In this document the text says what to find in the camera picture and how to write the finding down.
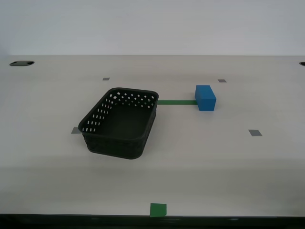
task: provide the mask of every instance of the basket rim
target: basket rim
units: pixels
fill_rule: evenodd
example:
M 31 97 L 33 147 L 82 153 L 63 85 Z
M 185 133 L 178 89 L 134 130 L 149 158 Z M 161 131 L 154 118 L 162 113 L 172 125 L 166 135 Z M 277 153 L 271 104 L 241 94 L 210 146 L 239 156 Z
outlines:
M 111 88 L 110 90 L 108 90 L 104 96 L 96 103 L 96 105 L 87 113 L 87 115 L 80 121 L 80 123 L 78 124 L 78 130 L 85 136 L 92 136 L 92 137 L 100 137 L 100 138 L 108 138 L 108 139 L 113 139 L 113 140 L 121 140 L 121 141 L 138 141 L 142 138 L 144 138 L 145 132 L 137 137 L 137 138 L 131 138 L 131 139 L 124 139 L 124 138 L 119 138 L 119 137 L 109 137 L 107 135 L 97 135 L 97 134 L 93 134 L 93 133 L 87 133 L 87 132 L 83 132 L 81 129 L 81 126 L 85 123 L 85 121 L 87 121 L 87 118 L 89 118 L 92 114 L 92 112 L 94 112 L 98 106 L 100 105 L 100 103 L 108 96 L 109 93 L 111 93 L 112 91 L 115 90 L 129 90 L 129 91 L 134 91 L 134 92 L 148 92 L 148 93 L 153 93 L 156 96 L 156 103 L 155 103 L 155 107 L 153 109 L 156 109 L 157 104 L 158 104 L 158 99 L 159 99 L 159 94 L 155 91 L 150 91 L 150 90 L 142 90 L 142 89 L 134 89 L 134 88 L 125 88 L 125 87 L 114 87 Z

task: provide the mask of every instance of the gray square marker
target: gray square marker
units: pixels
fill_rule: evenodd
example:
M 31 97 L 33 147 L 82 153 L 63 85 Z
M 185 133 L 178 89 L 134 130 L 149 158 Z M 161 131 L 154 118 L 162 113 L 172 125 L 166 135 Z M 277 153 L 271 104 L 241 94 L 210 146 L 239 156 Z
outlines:
M 81 132 L 78 130 L 77 127 L 73 127 L 73 130 L 71 132 L 71 134 L 80 134 Z
M 249 130 L 251 136 L 262 136 L 261 132 L 258 130 Z

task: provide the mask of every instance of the blue block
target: blue block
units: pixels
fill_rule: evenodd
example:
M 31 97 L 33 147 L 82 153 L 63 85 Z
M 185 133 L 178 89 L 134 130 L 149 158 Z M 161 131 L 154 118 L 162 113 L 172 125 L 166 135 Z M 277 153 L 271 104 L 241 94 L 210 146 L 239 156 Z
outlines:
M 197 85 L 195 99 L 200 111 L 213 111 L 216 104 L 216 96 L 209 85 Z

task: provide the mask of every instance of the black hole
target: black hole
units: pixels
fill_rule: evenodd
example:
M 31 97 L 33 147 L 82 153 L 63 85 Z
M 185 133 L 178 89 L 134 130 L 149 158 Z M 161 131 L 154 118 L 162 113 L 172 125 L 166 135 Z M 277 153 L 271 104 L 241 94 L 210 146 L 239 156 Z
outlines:
M 10 66 L 29 66 L 34 63 L 34 61 L 14 61 L 13 63 L 10 63 Z

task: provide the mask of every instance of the green square marker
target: green square marker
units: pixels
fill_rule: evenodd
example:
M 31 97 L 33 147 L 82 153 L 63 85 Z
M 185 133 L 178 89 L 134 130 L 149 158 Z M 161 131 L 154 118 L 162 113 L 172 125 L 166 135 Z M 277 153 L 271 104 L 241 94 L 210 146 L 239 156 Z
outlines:
M 151 204 L 150 217 L 166 216 L 166 204 Z

